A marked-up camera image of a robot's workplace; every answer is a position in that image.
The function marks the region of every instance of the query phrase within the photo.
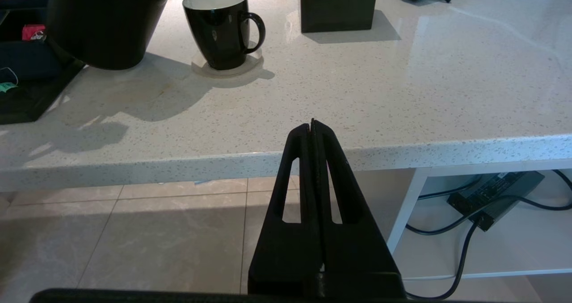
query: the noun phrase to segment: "coaster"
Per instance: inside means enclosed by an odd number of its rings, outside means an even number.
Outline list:
[[[262,56],[262,48],[256,50],[256,52],[247,55],[247,60],[239,67],[233,69],[225,69],[223,71],[219,71],[210,67],[209,63],[206,62],[204,56],[202,56],[200,50],[193,56],[193,60],[191,63],[191,69],[199,75],[205,77],[212,77],[215,79],[226,79],[229,77],[235,77],[238,75],[242,75],[248,73],[255,69],[256,65],[260,64],[264,60]]]

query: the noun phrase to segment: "beige floor tile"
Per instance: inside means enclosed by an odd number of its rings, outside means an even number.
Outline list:
[[[240,284],[242,294],[248,292],[248,269],[264,223],[270,196],[272,196],[272,191],[248,193],[247,195],[247,210],[244,220],[243,272]],[[282,220],[300,222],[300,194],[298,190],[290,190],[286,194],[286,206]]]
[[[115,200],[122,187],[122,185],[109,185],[106,187],[21,191],[16,193],[12,206],[34,203]]]
[[[80,287],[238,293],[246,194],[120,200]]]
[[[167,182],[146,183],[143,185],[125,185],[121,191],[120,199],[155,198],[209,194],[245,193],[247,179],[223,179],[201,183]]]
[[[0,302],[76,287],[115,201],[9,207],[0,217]]]
[[[254,193],[256,191],[272,191],[276,177],[251,177],[248,179],[248,191]],[[288,190],[298,189],[298,185],[292,177],[288,181]]]

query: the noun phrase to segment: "black tray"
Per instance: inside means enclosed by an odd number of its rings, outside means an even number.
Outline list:
[[[25,24],[45,24],[47,0],[0,0],[0,45],[21,39]],[[0,124],[34,122],[50,107],[84,63],[45,40],[61,65],[57,76],[21,80],[17,88],[0,93]]]

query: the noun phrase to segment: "black cable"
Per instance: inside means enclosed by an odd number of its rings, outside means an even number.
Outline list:
[[[406,292],[408,297],[410,297],[411,299],[429,299],[431,301],[438,301],[440,299],[446,299],[450,297],[453,293],[455,293],[461,281],[461,277],[463,276],[463,268],[464,268],[464,262],[467,258],[468,244],[471,241],[472,234],[475,232],[477,226],[478,222],[472,224],[471,229],[468,230],[467,236],[465,236],[465,242],[463,244],[463,249],[461,250],[461,258],[459,260],[459,267],[457,267],[457,272],[455,273],[455,280],[453,281],[453,285],[451,285],[450,289],[446,291],[444,294],[435,297],[423,297]]]
[[[431,199],[431,198],[435,198],[435,197],[450,195],[452,193],[458,193],[459,191],[464,191],[464,190],[469,189],[470,187],[473,187],[474,185],[476,185],[480,181],[480,179],[482,179],[482,177],[483,177],[483,175],[477,175],[474,179],[472,179],[472,181],[470,181],[466,185],[462,185],[462,186],[455,188],[455,189],[450,189],[450,190],[446,190],[446,191],[439,191],[438,193],[421,195],[421,196],[419,196],[419,198],[417,200]]]
[[[560,170],[553,170],[557,175],[559,175],[562,180],[564,180],[564,182],[566,183],[566,185],[568,185],[568,188],[570,188],[570,190],[572,191],[572,181],[570,181],[570,179],[568,179],[568,177],[566,177],[564,175],[564,173],[560,172]],[[411,226],[410,224],[406,224],[406,228],[408,230],[411,230],[412,232],[416,232],[417,234],[420,235],[425,235],[425,236],[431,236],[431,235],[438,235],[438,234],[442,234],[446,231],[449,231],[453,228],[455,228],[456,226],[459,226],[460,224],[462,224],[464,221],[466,221],[467,219],[469,219],[470,217],[473,217],[474,215],[476,215],[478,212],[480,212],[483,209],[488,208],[490,205],[496,203],[497,201],[500,200],[505,200],[505,199],[513,199],[516,201],[522,201],[523,203],[527,203],[531,206],[540,208],[540,209],[545,209],[545,210],[552,210],[552,211],[562,211],[562,210],[569,210],[572,209],[572,203],[569,203],[568,205],[565,206],[561,206],[561,207],[554,207],[554,206],[546,206],[546,205],[542,205],[540,203],[534,202],[532,200],[526,199],[524,197],[520,197],[520,196],[515,196],[515,195],[505,195],[505,196],[500,196],[497,197],[491,201],[489,201],[488,203],[485,203],[484,205],[478,207],[477,209],[472,210],[470,213],[464,215],[463,217],[457,219],[455,222],[453,222],[452,224],[449,224],[448,226],[445,226],[443,228],[439,228],[437,230],[421,230],[421,229],[417,229],[413,226]]]

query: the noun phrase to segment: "white speckled countertop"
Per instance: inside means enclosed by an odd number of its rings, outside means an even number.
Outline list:
[[[322,34],[299,0],[249,0],[265,60],[234,80],[190,69],[181,1],[140,65],[0,126],[0,190],[273,175],[311,118],[355,170],[572,158],[572,0],[377,0],[372,30]]]

